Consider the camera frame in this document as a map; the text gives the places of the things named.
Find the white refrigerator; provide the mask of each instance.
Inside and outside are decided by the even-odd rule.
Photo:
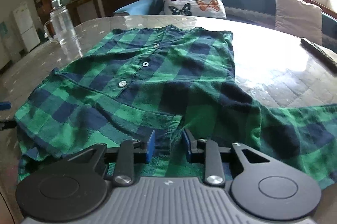
[[[23,2],[13,11],[25,49],[30,52],[40,43],[27,3]]]

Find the remote control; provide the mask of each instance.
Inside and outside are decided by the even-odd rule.
[[[301,38],[303,47],[319,59],[333,74],[337,74],[337,63],[315,43]]]

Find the shirt button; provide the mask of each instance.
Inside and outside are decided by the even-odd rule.
[[[123,80],[118,84],[119,87],[125,87],[126,86],[126,81]]]

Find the blue butterfly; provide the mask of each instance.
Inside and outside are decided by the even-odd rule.
[[[174,6],[169,6],[168,7],[172,11],[172,15],[186,15],[186,16],[191,16],[191,4],[187,3],[183,6],[183,8],[180,10]]]

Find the metal screw head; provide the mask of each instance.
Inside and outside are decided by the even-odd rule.
[[[210,184],[218,185],[223,182],[223,178],[218,175],[210,175],[206,178],[206,181]]]
[[[127,175],[118,175],[115,177],[115,181],[119,184],[128,184],[131,182],[131,178]]]

